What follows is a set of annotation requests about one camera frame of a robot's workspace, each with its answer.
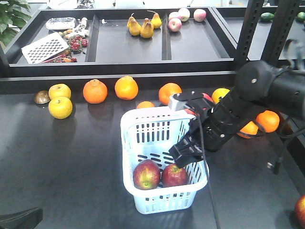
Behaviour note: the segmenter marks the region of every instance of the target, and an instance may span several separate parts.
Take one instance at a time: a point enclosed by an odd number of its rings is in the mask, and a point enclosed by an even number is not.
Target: mushroom
[[[37,104],[46,104],[50,101],[49,92],[48,91],[40,91],[37,92],[34,97],[34,102]]]

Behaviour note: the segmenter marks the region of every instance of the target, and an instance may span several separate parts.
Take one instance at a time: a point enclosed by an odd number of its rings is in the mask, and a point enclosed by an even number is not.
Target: green cucumber
[[[261,21],[268,22],[268,21],[271,21],[274,17],[275,17],[275,15],[273,13],[268,13],[268,12],[262,13]]]
[[[304,12],[299,12],[296,16],[296,20],[299,22],[304,22],[305,21],[305,13]]]

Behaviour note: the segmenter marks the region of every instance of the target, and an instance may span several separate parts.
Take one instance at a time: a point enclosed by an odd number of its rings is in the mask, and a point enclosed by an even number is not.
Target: orange
[[[155,107],[155,105],[150,101],[143,101],[137,105],[137,109],[147,108],[147,107]]]
[[[257,131],[258,131],[258,126],[253,121],[250,121],[240,131],[242,133],[245,133],[245,134],[248,134],[248,135],[256,135]],[[243,138],[251,138],[251,137],[245,136],[245,135],[243,135],[241,133],[237,133],[237,134],[240,137],[243,137]]]
[[[159,100],[162,104],[168,105],[170,96],[173,94],[181,93],[181,87],[176,83],[167,83],[159,90]]]
[[[106,99],[108,90],[103,82],[94,79],[85,84],[82,94],[88,103],[100,104]]]
[[[230,90],[226,88],[217,88],[212,94],[212,100],[215,104],[217,104],[222,98],[228,94]]]
[[[280,124],[280,117],[273,111],[264,111],[256,117],[256,121],[264,128],[266,133],[277,130]]]
[[[137,96],[139,87],[137,82],[131,76],[126,75],[118,79],[115,83],[114,90],[120,99],[132,100]]]

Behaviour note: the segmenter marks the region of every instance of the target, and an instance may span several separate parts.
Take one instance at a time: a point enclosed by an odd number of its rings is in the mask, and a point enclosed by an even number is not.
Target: potted plant
[[[22,9],[27,12],[31,10],[25,0],[0,0],[0,43],[2,46],[7,46],[18,33],[18,29],[21,29],[31,18],[30,15],[22,12]]]

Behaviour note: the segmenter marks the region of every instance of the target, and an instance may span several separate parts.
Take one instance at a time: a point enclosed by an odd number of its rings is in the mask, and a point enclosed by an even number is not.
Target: pink apple
[[[171,20],[173,18],[181,19],[181,15],[178,12],[171,12],[170,15],[168,16],[168,20]]]
[[[196,9],[194,12],[194,20],[197,22],[202,22],[206,18],[206,11],[202,9]]]
[[[190,11],[187,8],[181,8],[178,10],[178,13],[181,15],[181,21],[187,21],[190,18]]]
[[[181,27],[182,27],[182,22],[180,21],[179,18],[170,19],[170,21],[168,22],[168,28],[172,32],[178,32],[181,29]]]

